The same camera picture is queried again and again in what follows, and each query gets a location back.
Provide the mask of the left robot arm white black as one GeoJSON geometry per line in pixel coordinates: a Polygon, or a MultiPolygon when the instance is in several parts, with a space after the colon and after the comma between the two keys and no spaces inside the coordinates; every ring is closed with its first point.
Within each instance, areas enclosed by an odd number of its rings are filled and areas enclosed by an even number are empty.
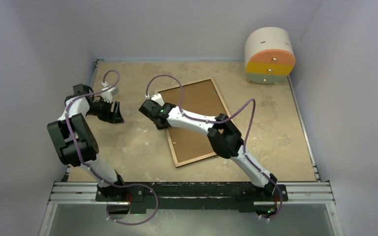
{"type": "Polygon", "coordinates": [[[120,103],[112,100],[118,89],[109,89],[107,83],[103,85],[104,92],[98,96],[94,96],[90,86],[75,85],[73,95],[65,99],[63,114],[49,123],[47,130],[64,165],[82,168],[97,181],[101,196],[121,201],[127,195],[125,183],[118,172],[98,156],[97,141],[86,122],[87,115],[111,124],[124,122],[120,103]]]}

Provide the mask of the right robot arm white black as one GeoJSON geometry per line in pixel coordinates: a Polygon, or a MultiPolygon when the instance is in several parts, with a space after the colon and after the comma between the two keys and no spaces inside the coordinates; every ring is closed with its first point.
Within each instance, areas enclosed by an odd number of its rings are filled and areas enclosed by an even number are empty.
{"type": "Polygon", "coordinates": [[[206,136],[216,155],[232,160],[250,178],[259,198],[268,200],[275,195],[277,179],[247,150],[246,140],[227,115],[204,116],[175,104],[160,104],[154,99],[145,100],[139,112],[151,120],[158,130],[175,127],[206,136]]]}

